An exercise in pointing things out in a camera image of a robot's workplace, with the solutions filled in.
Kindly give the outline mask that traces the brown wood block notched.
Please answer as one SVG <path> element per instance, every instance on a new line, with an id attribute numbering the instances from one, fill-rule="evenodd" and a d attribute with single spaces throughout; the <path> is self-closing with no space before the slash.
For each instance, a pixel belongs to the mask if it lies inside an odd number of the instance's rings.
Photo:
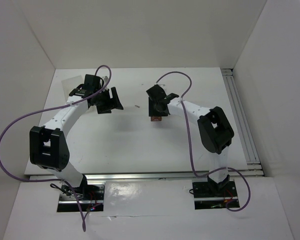
<path id="1" fill-rule="evenodd" d="M 151 116 L 150 121 L 151 122 L 160 122 L 162 120 L 161 116 Z"/>

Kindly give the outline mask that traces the white cardboard box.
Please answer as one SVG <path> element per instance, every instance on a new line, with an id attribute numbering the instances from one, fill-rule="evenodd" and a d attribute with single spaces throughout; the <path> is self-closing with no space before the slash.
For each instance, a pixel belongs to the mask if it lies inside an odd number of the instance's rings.
<path id="1" fill-rule="evenodd" d="M 61 84 L 64 93 L 64 99 L 67 100 L 69 98 L 70 92 L 83 83 L 84 83 L 84 79 L 81 75 L 62 80 Z"/>

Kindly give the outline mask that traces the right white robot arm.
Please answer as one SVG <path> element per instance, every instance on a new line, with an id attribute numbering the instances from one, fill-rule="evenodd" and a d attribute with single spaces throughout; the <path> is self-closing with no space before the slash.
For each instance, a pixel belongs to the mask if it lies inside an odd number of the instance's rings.
<path id="1" fill-rule="evenodd" d="M 183 100 L 175 93 L 167 95 L 158 84 L 149 88 L 146 93 L 151 118 L 169 115 L 184 117 L 188 133 L 190 123 L 198 127 L 201 143 L 209 152 L 208 187 L 214 194 L 223 191 L 230 180 L 227 160 L 229 146 L 235 135 L 223 109 L 218 106 L 199 106 Z"/>

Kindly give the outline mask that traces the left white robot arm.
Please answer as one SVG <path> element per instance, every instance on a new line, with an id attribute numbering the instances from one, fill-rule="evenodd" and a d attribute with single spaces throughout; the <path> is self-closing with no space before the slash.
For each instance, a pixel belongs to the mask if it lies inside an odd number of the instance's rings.
<path id="1" fill-rule="evenodd" d="M 66 138 L 90 107 L 96 107 L 98 114 L 123 110 L 116 88 L 107 87 L 109 81 L 106 76 L 87 74 L 84 82 L 69 93 L 66 107 L 43 126 L 34 126 L 29 132 L 30 162 L 69 183 L 82 196 L 93 188 L 88 185 L 87 177 L 71 164 Z"/>

